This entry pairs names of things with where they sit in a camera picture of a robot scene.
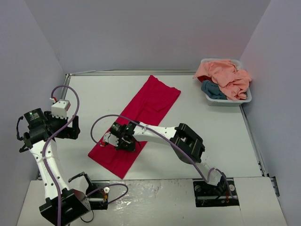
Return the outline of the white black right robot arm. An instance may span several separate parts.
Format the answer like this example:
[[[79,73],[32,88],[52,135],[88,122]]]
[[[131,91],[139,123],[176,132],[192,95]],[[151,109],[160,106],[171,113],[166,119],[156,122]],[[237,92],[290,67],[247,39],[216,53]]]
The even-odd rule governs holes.
[[[169,145],[179,160],[197,169],[201,178],[209,184],[211,193],[220,194],[225,190],[222,174],[211,165],[205,153],[203,139],[184,123],[175,127],[159,127],[138,121],[130,121],[124,125],[115,122],[104,135],[103,141],[114,146],[116,150],[130,153],[136,151],[136,146],[141,147],[142,142]]]

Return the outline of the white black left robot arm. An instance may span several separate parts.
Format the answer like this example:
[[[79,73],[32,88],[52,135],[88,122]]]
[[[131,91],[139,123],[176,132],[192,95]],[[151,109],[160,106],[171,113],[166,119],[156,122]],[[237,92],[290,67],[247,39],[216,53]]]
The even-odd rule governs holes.
[[[50,111],[40,108],[29,111],[19,118],[28,122],[28,132],[17,136],[24,142],[21,153],[30,151],[38,165],[45,190],[45,203],[39,207],[41,215],[55,226],[68,226],[74,220],[90,212],[87,197],[95,191],[87,174],[81,172],[67,179],[58,158],[56,138],[77,139],[80,134],[79,118],[71,127],[67,119],[55,118]]]

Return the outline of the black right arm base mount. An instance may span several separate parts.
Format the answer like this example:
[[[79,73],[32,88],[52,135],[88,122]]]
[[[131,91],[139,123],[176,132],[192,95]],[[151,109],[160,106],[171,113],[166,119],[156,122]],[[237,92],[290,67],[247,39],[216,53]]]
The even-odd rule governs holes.
[[[228,179],[227,183],[223,178],[216,186],[207,184],[203,180],[193,180],[196,207],[239,206],[234,180]]]

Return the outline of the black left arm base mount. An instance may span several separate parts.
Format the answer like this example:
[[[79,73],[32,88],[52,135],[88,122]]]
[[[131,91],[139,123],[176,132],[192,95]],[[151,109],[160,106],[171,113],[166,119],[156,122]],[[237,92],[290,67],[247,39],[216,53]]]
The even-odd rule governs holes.
[[[109,185],[108,181],[92,181],[86,190],[86,194],[94,191],[97,188],[105,188]],[[91,210],[107,210],[108,209],[108,194],[103,189],[96,191],[88,196]]]

